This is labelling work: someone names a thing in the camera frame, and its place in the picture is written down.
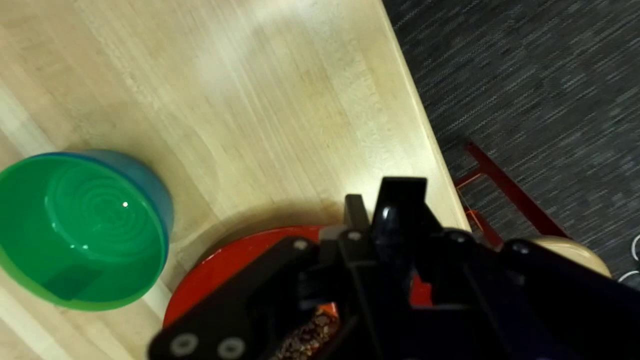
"wooden tabletop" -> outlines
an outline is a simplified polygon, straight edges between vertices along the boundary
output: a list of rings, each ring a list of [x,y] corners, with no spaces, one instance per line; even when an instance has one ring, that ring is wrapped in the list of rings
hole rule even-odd
[[[0,273],[2,359],[145,359],[184,273],[216,243],[340,222],[380,178],[428,177],[468,229],[379,0],[2,0],[0,168],[110,148],[177,203],[163,281],[113,313],[51,307]]]

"screw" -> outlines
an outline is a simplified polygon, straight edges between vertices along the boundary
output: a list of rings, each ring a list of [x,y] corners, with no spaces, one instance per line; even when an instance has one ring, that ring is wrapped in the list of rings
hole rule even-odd
[[[196,349],[199,349],[199,336],[191,332],[177,336],[171,344],[171,350],[177,359],[191,356],[194,354]]]
[[[295,249],[303,253],[303,251],[309,249],[309,243],[307,243],[307,241],[296,241],[296,243],[295,243]]]
[[[219,344],[219,356],[224,360],[234,360],[244,354],[244,341],[242,339],[224,339]]]
[[[516,245],[515,245],[515,253],[518,253],[518,254],[529,254],[529,246],[522,245],[522,243],[516,243]]]
[[[349,232],[346,238],[359,243],[363,238],[363,235],[360,232]]]

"metal part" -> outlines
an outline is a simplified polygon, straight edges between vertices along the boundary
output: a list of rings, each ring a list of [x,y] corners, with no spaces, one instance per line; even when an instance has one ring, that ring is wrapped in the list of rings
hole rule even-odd
[[[344,199],[344,225],[369,229],[371,222],[360,194],[349,194]]]
[[[191,354],[194,354],[196,349],[199,349],[199,336],[191,334],[191,332],[178,334],[171,344],[171,353],[177,359],[191,356]]]
[[[307,251],[309,246],[310,246],[309,241],[303,241],[303,238],[295,243],[296,251]]]
[[[363,235],[356,232],[356,231],[350,231],[350,232],[346,235],[346,238],[353,241],[353,243],[359,243],[359,241],[363,241]]]
[[[246,350],[246,344],[242,339],[224,339],[219,344],[219,356],[224,360],[236,360],[244,354],[244,350]]]
[[[529,254],[529,253],[530,253],[529,246],[522,245],[522,243],[515,243],[512,249],[515,249],[515,253],[518,253],[518,254]]]

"green bowl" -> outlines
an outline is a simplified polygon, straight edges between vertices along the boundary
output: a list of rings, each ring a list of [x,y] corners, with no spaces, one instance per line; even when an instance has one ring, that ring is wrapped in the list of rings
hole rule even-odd
[[[171,197],[142,162],[117,153],[52,153],[0,172],[0,266],[64,309],[110,311],[158,281]]]

